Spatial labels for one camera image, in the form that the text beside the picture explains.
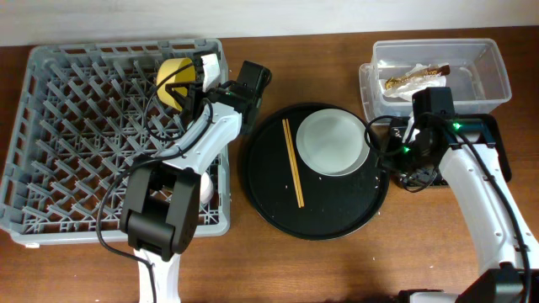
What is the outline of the black rectangular tray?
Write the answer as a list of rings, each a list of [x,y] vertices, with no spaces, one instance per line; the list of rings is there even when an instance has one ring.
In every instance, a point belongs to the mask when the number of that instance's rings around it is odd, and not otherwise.
[[[506,181],[511,180],[512,172],[504,150],[504,144],[499,133],[499,127],[495,118],[490,114],[462,114],[449,121],[451,128],[458,133],[465,135],[473,144],[485,144],[493,148],[498,153],[501,173]],[[458,136],[446,134],[438,126],[430,126],[426,129],[426,134],[422,136],[420,131],[415,129],[410,136],[405,131],[406,139],[403,143],[413,143],[416,152],[427,161],[430,161],[439,169],[439,164],[443,154],[449,148],[457,148],[463,144]],[[447,185],[440,172],[440,182],[434,187]]]

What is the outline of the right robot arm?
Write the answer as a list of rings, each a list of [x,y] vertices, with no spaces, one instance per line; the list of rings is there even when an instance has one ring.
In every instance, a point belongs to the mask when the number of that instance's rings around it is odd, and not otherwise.
[[[507,186],[506,158],[494,118],[457,114],[449,88],[412,97],[410,117],[392,124],[381,165],[422,190],[441,177],[456,197],[478,257],[479,276],[460,294],[402,290],[400,302],[536,302],[538,241]]]

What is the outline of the pink plastic cup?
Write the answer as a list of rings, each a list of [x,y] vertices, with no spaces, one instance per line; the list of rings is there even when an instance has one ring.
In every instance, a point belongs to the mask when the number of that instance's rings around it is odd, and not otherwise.
[[[203,173],[200,178],[200,204],[207,205],[214,195],[214,183],[209,173]]]

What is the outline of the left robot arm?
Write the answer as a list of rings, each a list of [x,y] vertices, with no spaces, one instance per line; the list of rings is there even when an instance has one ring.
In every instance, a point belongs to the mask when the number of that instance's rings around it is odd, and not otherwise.
[[[171,147],[141,156],[127,173],[120,230],[139,265],[142,302],[179,301],[179,260],[195,235],[202,176],[231,141],[250,132],[272,78],[245,61],[237,80],[221,81],[215,53],[168,59],[157,71],[155,96],[192,117]]]

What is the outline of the grey round plate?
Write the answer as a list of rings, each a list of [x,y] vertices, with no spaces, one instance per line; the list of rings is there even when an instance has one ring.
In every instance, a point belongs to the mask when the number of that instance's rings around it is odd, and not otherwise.
[[[342,177],[358,170],[367,160],[370,147],[366,127],[343,109],[321,109],[308,115],[296,132],[296,148],[314,172]]]

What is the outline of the round black tray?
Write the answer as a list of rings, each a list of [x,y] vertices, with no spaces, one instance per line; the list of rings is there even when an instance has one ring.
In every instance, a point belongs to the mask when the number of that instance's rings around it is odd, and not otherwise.
[[[269,115],[243,145],[243,190],[251,205],[272,226],[301,239],[344,237],[364,226],[381,208],[389,176],[369,152],[354,172],[330,177],[297,161],[304,205],[297,201],[282,122],[296,134],[303,120],[329,104],[295,104]]]

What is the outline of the brown snack wrapper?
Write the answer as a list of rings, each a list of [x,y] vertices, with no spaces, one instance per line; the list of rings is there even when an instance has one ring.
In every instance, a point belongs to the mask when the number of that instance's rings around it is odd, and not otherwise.
[[[391,88],[398,88],[402,85],[408,84],[409,82],[416,81],[417,79],[426,79],[432,77],[442,77],[447,76],[451,73],[451,68],[449,65],[443,66],[427,66],[426,68],[419,69],[415,72],[409,72],[401,77],[391,77],[386,80],[384,83],[384,88],[386,90]]]

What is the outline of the clear plastic bin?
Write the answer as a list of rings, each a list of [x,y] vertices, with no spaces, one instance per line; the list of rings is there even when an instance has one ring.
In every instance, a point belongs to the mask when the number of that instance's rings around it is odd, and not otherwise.
[[[508,73],[494,40],[381,40],[373,45],[369,63],[360,66],[360,96],[366,120],[380,115],[408,116],[412,104],[389,98],[384,82],[422,66],[450,67],[446,86],[458,114],[488,114],[512,97]]]

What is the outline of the grey dishwasher rack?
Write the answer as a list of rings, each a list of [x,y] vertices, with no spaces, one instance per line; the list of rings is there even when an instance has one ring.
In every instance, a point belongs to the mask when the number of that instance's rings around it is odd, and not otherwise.
[[[1,177],[1,228],[26,247],[123,242],[124,186],[114,177],[143,153],[167,148],[187,119],[154,95],[159,67],[216,39],[34,48]]]

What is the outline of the yellow bowl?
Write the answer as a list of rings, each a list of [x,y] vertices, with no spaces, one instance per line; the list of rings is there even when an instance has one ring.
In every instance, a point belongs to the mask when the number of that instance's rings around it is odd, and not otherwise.
[[[182,111],[185,108],[183,98],[188,96],[188,83],[196,81],[193,61],[189,58],[175,58],[163,62],[157,72],[156,84],[163,84],[157,90],[159,100]]]

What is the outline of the white napkin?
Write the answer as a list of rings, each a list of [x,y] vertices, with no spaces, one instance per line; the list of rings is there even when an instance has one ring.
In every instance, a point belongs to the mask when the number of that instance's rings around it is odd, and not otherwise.
[[[405,74],[408,74],[409,72],[415,72],[419,69],[426,68],[426,65],[422,65],[420,63],[417,63],[415,67],[413,67],[410,71],[405,72],[401,76],[404,76]],[[417,79],[416,81],[409,82],[408,84],[402,85],[398,88],[391,88],[386,90],[384,88],[384,83],[388,79],[379,79],[378,85],[381,89],[381,93],[386,98],[401,98],[405,101],[411,102],[413,99],[413,95],[421,90],[424,90],[426,88],[443,88],[446,86],[446,77],[432,77],[432,78],[426,78],[426,79]]]

